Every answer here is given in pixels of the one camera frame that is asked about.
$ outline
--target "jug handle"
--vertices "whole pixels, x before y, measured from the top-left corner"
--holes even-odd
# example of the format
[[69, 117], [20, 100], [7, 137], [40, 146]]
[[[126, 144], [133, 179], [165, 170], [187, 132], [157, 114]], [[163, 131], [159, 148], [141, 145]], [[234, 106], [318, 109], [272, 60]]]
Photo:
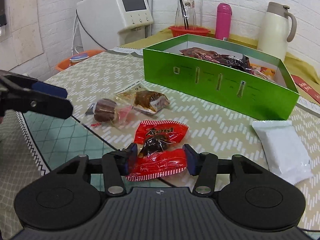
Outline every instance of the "jug handle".
[[285, 12], [286, 16], [289, 16], [291, 18], [292, 21], [292, 25], [291, 25], [291, 31], [289, 33], [289, 36], [287, 38], [287, 42], [291, 42], [294, 38], [294, 36], [296, 35], [296, 31], [297, 31], [297, 19], [295, 18], [295, 16], [289, 12]]

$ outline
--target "open cardboard box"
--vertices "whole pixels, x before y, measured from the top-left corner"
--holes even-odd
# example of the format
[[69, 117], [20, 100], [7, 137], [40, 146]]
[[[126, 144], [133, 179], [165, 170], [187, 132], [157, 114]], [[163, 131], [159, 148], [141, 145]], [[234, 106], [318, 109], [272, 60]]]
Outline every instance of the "open cardboard box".
[[[182, 55], [198, 47], [219, 54], [249, 57], [250, 63], [275, 70], [274, 81]], [[145, 80], [230, 108], [258, 120], [286, 120], [299, 94], [283, 62], [228, 41], [186, 34], [143, 49]]]

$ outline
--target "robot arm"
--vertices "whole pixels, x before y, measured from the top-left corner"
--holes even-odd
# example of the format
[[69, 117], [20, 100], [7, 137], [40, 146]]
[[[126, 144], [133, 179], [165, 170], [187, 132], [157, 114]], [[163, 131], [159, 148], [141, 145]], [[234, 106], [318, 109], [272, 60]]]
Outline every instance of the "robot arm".
[[63, 88], [0, 70], [0, 116], [12, 109], [67, 119], [73, 112], [72, 104], [66, 99], [67, 95]]
[[[242, 155], [224, 160], [188, 144], [183, 149], [189, 174], [198, 176], [192, 192], [127, 192], [121, 176], [137, 157], [134, 143], [101, 159], [73, 158], [17, 194], [14, 208], [24, 229], [13, 239], [310, 239], [297, 228], [306, 205], [299, 189]], [[229, 174], [230, 184], [215, 191], [219, 173]], [[90, 185], [91, 174], [103, 174], [103, 192]]]

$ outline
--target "snack package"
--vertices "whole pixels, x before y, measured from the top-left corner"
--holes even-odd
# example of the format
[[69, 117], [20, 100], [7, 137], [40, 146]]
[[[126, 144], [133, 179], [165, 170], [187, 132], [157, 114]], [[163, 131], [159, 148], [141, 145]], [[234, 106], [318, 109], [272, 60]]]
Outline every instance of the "snack package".
[[253, 69], [252, 75], [254, 75], [256, 77], [263, 78], [263, 79], [268, 80], [272, 83], [276, 83], [270, 76], [265, 75], [264, 73], [260, 72], [258, 69]]
[[268, 76], [272, 80], [274, 79], [274, 76], [276, 74], [276, 71], [274, 69], [263, 67], [263, 66], [260, 66], [260, 65], [252, 64], [252, 63], [250, 63], [250, 65], [251, 65], [252, 69], [258, 70], [259, 72], [261, 72], [262, 74]]
[[207, 51], [200, 48], [190, 48], [190, 49], [183, 49], [180, 52], [188, 57], [195, 57], [198, 59], [203, 59], [206, 61], [219, 63], [224, 66], [232, 67], [243, 72], [247, 72], [251, 74], [251, 65], [249, 62], [249, 58], [243, 55], [242, 60], [237, 58], [236, 56], [231, 55], [220, 55], [215, 51]]
[[154, 179], [185, 170], [187, 159], [184, 150], [170, 148], [181, 142], [187, 131], [187, 125], [176, 121], [141, 122], [134, 143], [143, 144], [143, 147], [127, 180]]
[[132, 102], [135, 109], [145, 114], [156, 114], [170, 104], [169, 99], [162, 93], [150, 91], [140, 81], [116, 92], [117, 98]]
[[208, 50], [204, 50], [196, 47], [190, 48], [190, 49], [183, 49], [183, 50], [180, 50], [180, 52], [183, 55], [188, 57], [195, 57], [198, 59], [203, 59], [206, 61], [218, 63], [231, 68], [235, 68], [237, 70], [241, 70], [243, 72], [252, 74], [254, 76], [257, 76], [275, 83], [273, 81], [273, 76], [275, 75], [274, 70], [270, 68], [250, 64], [249, 58], [245, 55], [242, 55], [242, 59], [239, 59], [236, 56], [220, 55], [213, 50], [208, 51]]
[[86, 126], [99, 126], [102, 123], [110, 123], [113, 126], [124, 125], [129, 121], [133, 106], [127, 102], [99, 99], [92, 103], [85, 113], [84, 124]]

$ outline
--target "black round disc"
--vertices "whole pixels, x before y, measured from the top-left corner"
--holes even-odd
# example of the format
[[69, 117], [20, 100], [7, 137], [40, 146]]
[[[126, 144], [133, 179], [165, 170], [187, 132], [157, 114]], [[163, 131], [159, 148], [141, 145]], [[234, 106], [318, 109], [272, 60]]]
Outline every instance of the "black round disc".
[[26, 225], [42, 230], [72, 228], [89, 220], [100, 207], [99, 191], [74, 175], [49, 176], [22, 189], [14, 208]]
[[279, 205], [282, 200], [282, 194], [270, 187], [255, 187], [245, 193], [245, 199], [256, 207], [272, 208]]
[[275, 231], [297, 225], [306, 202], [300, 190], [277, 176], [253, 174], [226, 185], [218, 204], [239, 225]]

